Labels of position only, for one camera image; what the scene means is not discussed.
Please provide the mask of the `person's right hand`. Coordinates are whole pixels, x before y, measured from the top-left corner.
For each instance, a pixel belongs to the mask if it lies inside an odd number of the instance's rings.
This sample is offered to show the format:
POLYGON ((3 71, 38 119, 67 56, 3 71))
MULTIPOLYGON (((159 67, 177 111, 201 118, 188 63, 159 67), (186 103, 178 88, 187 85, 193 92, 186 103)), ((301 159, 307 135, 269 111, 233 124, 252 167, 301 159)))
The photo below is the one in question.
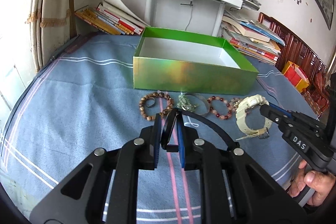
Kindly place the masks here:
POLYGON ((297 197, 308 186, 315 190, 313 196, 307 202, 310 206, 320 206, 326 200, 335 184, 335 176, 331 173, 324 174, 316 170, 305 172, 307 162, 302 160, 298 166, 298 172, 291 182, 288 194, 297 197))

